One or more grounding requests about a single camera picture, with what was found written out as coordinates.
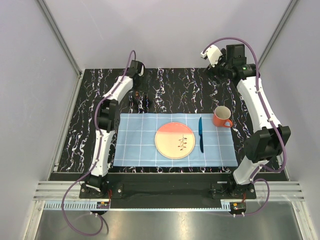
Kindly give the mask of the orange ceramic mug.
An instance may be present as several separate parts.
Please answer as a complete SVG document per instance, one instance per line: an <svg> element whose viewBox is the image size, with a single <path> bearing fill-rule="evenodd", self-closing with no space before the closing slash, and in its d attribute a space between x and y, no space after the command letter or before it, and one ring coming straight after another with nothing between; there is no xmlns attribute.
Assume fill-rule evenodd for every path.
<svg viewBox="0 0 320 240"><path fill-rule="evenodd" d="M218 106L213 113L213 124L219 128L232 128L231 111L226 106Z"/></svg>

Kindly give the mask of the blue plastic knife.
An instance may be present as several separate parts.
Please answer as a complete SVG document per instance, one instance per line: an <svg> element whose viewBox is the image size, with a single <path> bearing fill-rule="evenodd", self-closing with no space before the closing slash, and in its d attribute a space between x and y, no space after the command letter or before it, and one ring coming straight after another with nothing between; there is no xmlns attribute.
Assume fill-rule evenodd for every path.
<svg viewBox="0 0 320 240"><path fill-rule="evenodd" d="M199 147L200 151L204 153L204 143L203 143L203 125L202 125L202 117L199 118L198 121L198 134L199 134Z"/></svg>

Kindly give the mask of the blue checked cloth napkin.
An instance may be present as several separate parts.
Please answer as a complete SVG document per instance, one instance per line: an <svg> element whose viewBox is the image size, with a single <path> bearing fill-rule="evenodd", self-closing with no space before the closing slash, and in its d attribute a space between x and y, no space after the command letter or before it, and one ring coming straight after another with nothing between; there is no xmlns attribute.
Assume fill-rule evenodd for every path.
<svg viewBox="0 0 320 240"><path fill-rule="evenodd" d="M115 167L236 167L232 131L211 113L122 113Z"/></svg>

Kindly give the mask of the pink and cream plate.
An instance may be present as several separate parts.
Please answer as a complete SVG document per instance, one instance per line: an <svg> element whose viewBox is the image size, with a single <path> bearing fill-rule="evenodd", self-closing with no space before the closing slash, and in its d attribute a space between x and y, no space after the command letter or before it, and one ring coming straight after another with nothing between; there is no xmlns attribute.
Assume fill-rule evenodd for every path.
<svg viewBox="0 0 320 240"><path fill-rule="evenodd" d="M172 160L187 157L196 145L193 131L180 122L170 122L162 125L156 131L154 142L158 152Z"/></svg>

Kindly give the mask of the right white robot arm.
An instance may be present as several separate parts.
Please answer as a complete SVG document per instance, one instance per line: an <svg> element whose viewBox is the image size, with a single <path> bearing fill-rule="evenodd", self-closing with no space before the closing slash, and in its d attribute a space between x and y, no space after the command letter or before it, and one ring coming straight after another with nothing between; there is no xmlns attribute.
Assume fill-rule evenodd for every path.
<svg viewBox="0 0 320 240"><path fill-rule="evenodd" d="M209 60L207 72L216 78L228 78L233 83L251 117L253 134L244 142L244 158L226 184L228 195L240 198L251 190L257 173L281 155L291 130L274 115L256 64L247 63L244 44L231 44L222 49L211 44L201 57Z"/></svg>

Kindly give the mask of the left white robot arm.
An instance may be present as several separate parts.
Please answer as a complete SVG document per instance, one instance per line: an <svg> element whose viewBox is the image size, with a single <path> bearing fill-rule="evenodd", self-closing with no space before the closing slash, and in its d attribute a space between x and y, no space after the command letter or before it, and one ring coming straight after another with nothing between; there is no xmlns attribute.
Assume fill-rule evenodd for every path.
<svg viewBox="0 0 320 240"><path fill-rule="evenodd" d="M120 103L132 89L141 90L146 84L145 65L132 60L123 75L119 76L112 88L97 98L94 112L95 144L89 174L84 179L85 186L97 198L108 193L106 176L108 174L108 158L116 130L120 125Z"/></svg>

